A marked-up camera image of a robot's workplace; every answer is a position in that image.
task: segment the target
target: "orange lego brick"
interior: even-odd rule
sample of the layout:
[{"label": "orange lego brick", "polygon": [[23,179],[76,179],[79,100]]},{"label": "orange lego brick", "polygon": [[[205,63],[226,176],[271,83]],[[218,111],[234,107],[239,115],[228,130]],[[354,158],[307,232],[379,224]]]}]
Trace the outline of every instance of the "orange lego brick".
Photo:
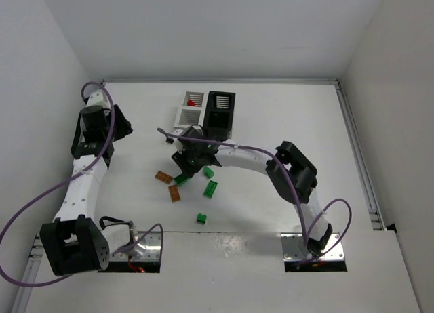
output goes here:
[{"label": "orange lego brick", "polygon": [[173,180],[172,176],[170,176],[170,175],[168,175],[168,174],[166,174],[166,173],[164,173],[162,171],[158,171],[157,175],[155,176],[155,178],[157,180],[160,180],[160,181],[162,181],[164,183],[167,183],[167,184],[169,184]]},{"label": "orange lego brick", "polygon": [[172,198],[172,202],[176,202],[181,200],[181,197],[179,196],[179,191],[178,191],[178,187],[173,185],[169,187],[169,193],[170,193],[170,198]]}]

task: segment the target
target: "white floor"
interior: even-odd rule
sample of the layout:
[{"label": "white floor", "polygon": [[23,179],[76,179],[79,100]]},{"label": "white floor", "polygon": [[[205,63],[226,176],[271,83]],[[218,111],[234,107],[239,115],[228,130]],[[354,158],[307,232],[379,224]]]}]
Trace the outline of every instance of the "white floor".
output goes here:
[{"label": "white floor", "polygon": [[[160,274],[81,274],[34,289],[27,312],[418,312],[399,246],[392,232],[374,232],[333,85],[228,83],[109,83],[115,103],[134,132],[115,143],[96,210],[133,220],[139,230],[163,224]],[[285,273],[280,232],[300,231],[291,204],[279,198],[268,177],[215,168],[212,199],[198,174],[172,203],[158,170],[180,170],[156,128],[172,128],[186,91],[237,94],[233,139],[274,148],[288,140],[318,169],[323,205],[342,197],[353,208],[343,240],[348,272]],[[198,213],[206,225],[195,223]],[[347,211],[328,214],[334,231]],[[43,260],[37,280],[53,278]]]}]

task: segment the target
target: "white wall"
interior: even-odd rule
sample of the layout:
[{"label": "white wall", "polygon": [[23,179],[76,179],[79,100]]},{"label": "white wall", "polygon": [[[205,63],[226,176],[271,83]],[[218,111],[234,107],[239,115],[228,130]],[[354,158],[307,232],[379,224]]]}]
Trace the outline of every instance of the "white wall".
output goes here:
[{"label": "white wall", "polygon": [[[71,173],[69,148],[86,72],[43,0],[0,0],[0,228],[27,201]],[[0,246],[0,262],[21,278],[35,233],[62,192],[35,204]],[[16,288],[0,278],[0,312]]]},{"label": "white wall", "polygon": [[434,312],[434,0],[384,0],[343,86],[421,308]]},{"label": "white wall", "polygon": [[91,75],[332,77],[380,0],[45,0]]}]

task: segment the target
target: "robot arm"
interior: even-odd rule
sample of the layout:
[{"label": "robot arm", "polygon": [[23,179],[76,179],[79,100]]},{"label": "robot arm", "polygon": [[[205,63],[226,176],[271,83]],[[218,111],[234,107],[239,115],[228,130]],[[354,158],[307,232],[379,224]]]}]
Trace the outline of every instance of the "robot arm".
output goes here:
[{"label": "robot arm", "polygon": [[[202,140],[207,139],[194,127],[189,127],[185,131],[175,131],[174,135]],[[169,143],[173,142],[170,138],[166,141]],[[236,144],[233,140],[226,140],[224,143]],[[280,197],[294,205],[300,217],[288,182],[284,178],[279,165],[275,161],[270,160],[269,156],[254,150],[223,145],[217,146],[182,139],[175,141],[175,145],[178,151],[172,155],[172,158],[185,176],[191,178],[204,165],[240,167],[265,174],[270,178]],[[317,170],[292,143],[282,142],[276,149],[277,153],[275,156],[281,163],[290,165],[288,174],[300,199],[304,222],[308,228],[312,225],[318,214],[322,212],[315,191],[315,187],[317,186]],[[321,254],[321,250],[326,247],[331,234],[332,226],[322,215],[312,227],[307,249],[313,255]]]},{"label": "robot arm", "polygon": [[[43,224],[40,231],[47,258],[56,276],[91,270],[104,270],[115,250],[132,242],[131,222],[120,222],[100,230],[94,222],[96,199],[104,174],[114,152],[111,142],[103,156],[89,170],[84,171],[102,150],[109,132],[110,109],[104,93],[94,92],[80,112],[85,130],[83,140],[75,138],[71,152],[74,156],[73,175],[81,176],[69,183],[65,199],[52,223]],[[132,132],[128,122],[115,105],[113,141]]]}]

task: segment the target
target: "metal base plate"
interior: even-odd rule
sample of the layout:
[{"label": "metal base plate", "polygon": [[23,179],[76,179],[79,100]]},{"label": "metal base plate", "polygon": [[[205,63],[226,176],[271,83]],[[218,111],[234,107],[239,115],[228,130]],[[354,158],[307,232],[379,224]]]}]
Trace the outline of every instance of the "metal base plate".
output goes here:
[{"label": "metal base plate", "polygon": [[[138,235],[143,235],[144,232],[138,232]],[[135,248],[136,255],[133,256],[131,262],[146,262],[154,263],[160,260],[161,250],[161,233],[151,232],[143,241],[137,244]],[[128,255],[117,253],[111,256],[110,262],[128,262]]]},{"label": "metal base plate", "polygon": [[[297,262],[310,258],[310,253],[303,246],[303,237],[301,234],[281,234],[283,260],[284,262]],[[339,240],[340,235],[334,233],[331,235],[323,252],[326,252],[333,244]],[[318,259],[319,261],[345,261],[344,248],[339,243],[327,254]]]}]

